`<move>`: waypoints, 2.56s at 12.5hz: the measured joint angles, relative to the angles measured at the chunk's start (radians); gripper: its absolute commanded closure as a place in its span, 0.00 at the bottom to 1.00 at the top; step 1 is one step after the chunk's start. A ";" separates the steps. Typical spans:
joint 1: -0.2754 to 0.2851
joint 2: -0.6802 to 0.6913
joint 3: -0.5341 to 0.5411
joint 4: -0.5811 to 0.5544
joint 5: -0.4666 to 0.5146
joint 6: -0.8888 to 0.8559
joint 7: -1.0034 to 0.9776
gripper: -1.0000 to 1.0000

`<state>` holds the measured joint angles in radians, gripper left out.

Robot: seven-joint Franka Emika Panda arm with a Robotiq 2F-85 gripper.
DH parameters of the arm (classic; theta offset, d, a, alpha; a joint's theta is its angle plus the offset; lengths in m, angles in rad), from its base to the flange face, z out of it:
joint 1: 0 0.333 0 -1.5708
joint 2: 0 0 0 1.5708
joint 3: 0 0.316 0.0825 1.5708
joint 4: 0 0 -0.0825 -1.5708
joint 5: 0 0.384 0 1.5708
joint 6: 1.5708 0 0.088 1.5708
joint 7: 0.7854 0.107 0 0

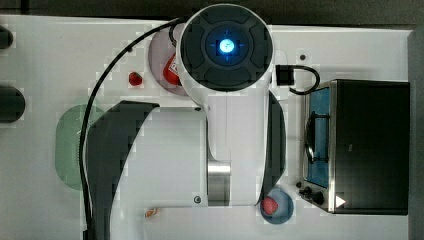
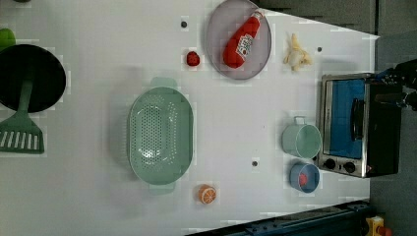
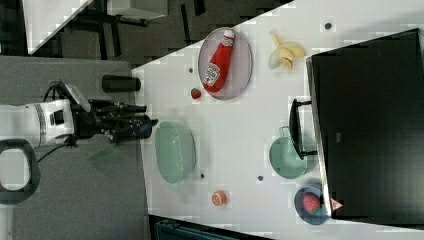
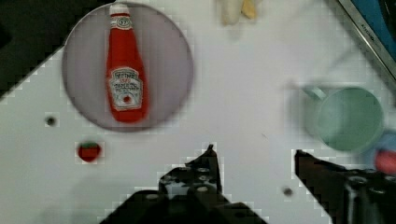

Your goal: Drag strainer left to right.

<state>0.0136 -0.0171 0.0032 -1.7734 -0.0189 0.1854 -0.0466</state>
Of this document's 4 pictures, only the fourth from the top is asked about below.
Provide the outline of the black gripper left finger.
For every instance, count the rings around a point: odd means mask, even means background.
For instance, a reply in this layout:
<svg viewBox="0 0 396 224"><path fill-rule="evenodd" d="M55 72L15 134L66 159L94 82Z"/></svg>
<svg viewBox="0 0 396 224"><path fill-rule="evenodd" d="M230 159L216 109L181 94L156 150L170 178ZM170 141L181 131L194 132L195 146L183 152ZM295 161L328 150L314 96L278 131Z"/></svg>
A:
<svg viewBox="0 0 396 224"><path fill-rule="evenodd" d="M198 188L222 193L219 160L214 146L209 144L200 156L163 175L158 183L159 194L172 203L190 203L194 201Z"/></svg>

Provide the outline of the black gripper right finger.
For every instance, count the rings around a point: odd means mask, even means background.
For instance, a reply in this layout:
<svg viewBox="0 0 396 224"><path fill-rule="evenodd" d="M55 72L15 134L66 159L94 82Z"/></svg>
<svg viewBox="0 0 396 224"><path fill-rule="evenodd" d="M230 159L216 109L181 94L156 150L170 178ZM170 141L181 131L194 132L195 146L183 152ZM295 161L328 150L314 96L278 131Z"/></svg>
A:
<svg viewBox="0 0 396 224"><path fill-rule="evenodd" d="M396 224L395 177L374 169L347 169L297 150L295 174L332 224Z"/></svg>

